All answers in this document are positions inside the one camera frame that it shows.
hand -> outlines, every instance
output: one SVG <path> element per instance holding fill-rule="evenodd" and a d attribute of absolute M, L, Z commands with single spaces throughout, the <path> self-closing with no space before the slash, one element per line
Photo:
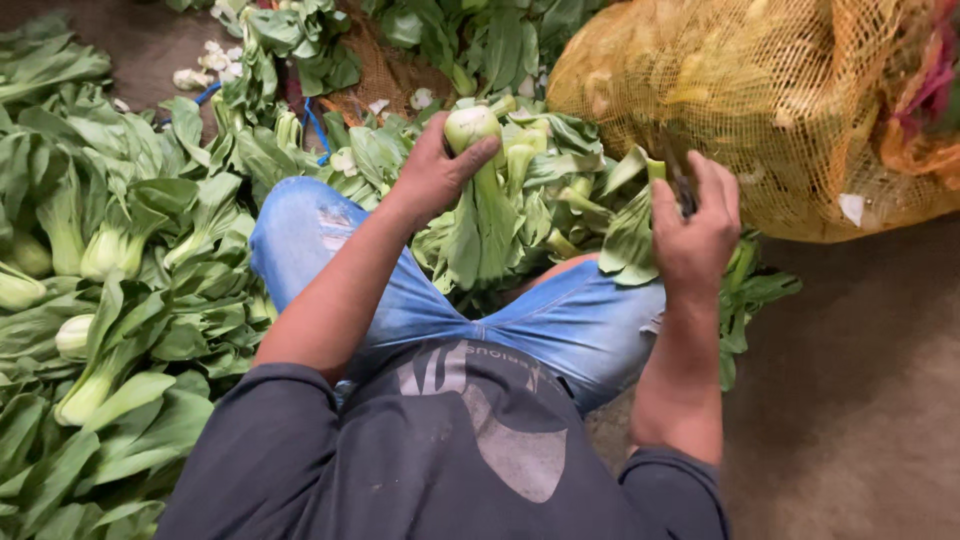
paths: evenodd
<path fill-rule="evenodd" d="M 684 220 L 677 212 L 673 190 L 665 180 L 654 179 L 654 251 L 667 304 L 672 299 L 715 305 L 740 237 L 736 177 L 697 152 L 689 152 L 687 159 L 699 184 L 700 209 Z"/>
<path fill-rule="evenodd" d="M 412 232 L 426 227 L 460 197 L 467 180 L 500 149 L 500 139 L 489 136 L 450 159 L 444 149 L 444 122 L 448 116 L 449 112 L 438 112 L 430 117 L 410 150 L 400 177 L 381 203 L 409 218 Z"/>

man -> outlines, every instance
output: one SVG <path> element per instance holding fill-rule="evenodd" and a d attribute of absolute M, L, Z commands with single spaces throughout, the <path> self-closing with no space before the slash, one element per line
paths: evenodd
<path fill-rule="evenodd" d="M 281 315 L 156 538 L 727 538 L 717 293 L 739 231 L 733 176 L 691 153 L 689 220 L 654 181 L 662 284 L 618 288 L 583 258 L 469 321 L 404 247 L 498 148 L 448 159 L 444 120 L 369 216 L 309 178 L 267 198 L 252 264 Z M 638 449 L 614 480 L 581 418 L 648 356 Z M 337 406 L 341 380 L 352 391 Z"/>

concrete floor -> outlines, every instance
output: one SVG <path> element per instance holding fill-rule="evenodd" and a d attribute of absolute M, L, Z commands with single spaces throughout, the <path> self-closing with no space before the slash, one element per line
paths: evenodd
<path fill-rule="evenodd" d="M 0 30 L 55 6 L 110 52 L 114 94 L 135 110 L 176 94 L 173 71 L 193 66 L 205 40 L 229 40 L 206 13 L 133 0 L 16 3 Z M 763 256 L 805 289 L 748 327 L 726 397 L 736 536 L 960 537 L 960 215 L 831 246 L 769 240 Z M 589 420 L 614 470 L 629 404 Z"/>

blue jeans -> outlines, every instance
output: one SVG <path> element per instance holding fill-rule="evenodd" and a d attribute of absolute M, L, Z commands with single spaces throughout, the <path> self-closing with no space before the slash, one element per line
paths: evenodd
<path fill-rule="evenodd" d="M 271 191 L 250 238 L 252 268 L 283 311 L 368 214 L 309 177 Z M 537 358 L 563 378 L 587 414 L 632 384 L 656 340 L 665 296 L 659 280 L 620 287 L 595 261 L 538 283 L 497 313 L 470 321 L 421 272 L 406 248 L 383 292 L 347 379 L 368 380 L 400 348 L 429 338 L 481 339 Z"/>

dark gray t-shirt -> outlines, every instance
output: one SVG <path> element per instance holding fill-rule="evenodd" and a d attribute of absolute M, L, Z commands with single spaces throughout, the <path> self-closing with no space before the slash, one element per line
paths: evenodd
<path fill-rule="evenodd" d="M 217 405 L 157 540 L 721 539 L 709 465 L 641 449 L 619 479 L 530 356 L 425 342 L 336 410 L 318 372 L 252 369 Z"/>

